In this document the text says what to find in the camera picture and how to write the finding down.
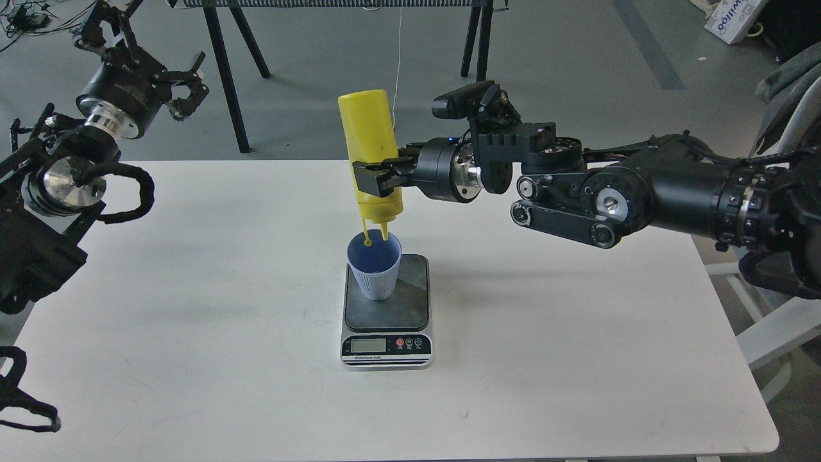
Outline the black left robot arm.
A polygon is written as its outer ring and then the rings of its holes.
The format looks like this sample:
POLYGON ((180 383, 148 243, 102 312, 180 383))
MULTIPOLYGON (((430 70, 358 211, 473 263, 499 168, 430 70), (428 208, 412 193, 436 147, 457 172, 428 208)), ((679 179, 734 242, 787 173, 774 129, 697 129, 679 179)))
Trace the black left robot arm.
POLYGON ((71 32, 74 46, 101 59, 76 98, 79 118, 49 103, 31 128, 10 126, 2 161, 1 308, 14 316, 59 290, 87 261, 80 249, 95 222, 126 223, 155 204, 146 170, 121 162, 120 141, 143 137, 162 107, 181 122, 208 96, 199 68, 171 71, 138 45, 131 17, 96 1, 71 32))

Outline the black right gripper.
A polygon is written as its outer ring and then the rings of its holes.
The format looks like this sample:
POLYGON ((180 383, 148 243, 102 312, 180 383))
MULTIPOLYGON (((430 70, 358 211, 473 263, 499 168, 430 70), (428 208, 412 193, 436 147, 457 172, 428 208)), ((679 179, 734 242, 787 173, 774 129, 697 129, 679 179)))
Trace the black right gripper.
POLYGON ((386 201, 398 201, 403 186, 458 203, 474 201, 483 189, 471 144, 453 137, 408 144, 385 160, 354 161, 352 171, 358 193, 386 201))

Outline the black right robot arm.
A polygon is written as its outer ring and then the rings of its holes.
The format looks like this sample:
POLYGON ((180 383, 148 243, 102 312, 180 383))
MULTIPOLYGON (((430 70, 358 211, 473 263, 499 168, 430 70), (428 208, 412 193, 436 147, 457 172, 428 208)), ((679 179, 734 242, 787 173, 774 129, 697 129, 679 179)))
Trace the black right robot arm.
POLYGON ((608 249, 652 226, 745 248, 752 286, 819 298, 819 149, 751 160, 713 154, 689 132, 604 150, 560 137, 552 123, 472 123, 464 139, 408 144, 384 160, 358 160, 362 193, 417 187, 468 203, 515 184, 511 219, 524 228, 608 249), (521 176, 513 180, 513 165, 521 176))

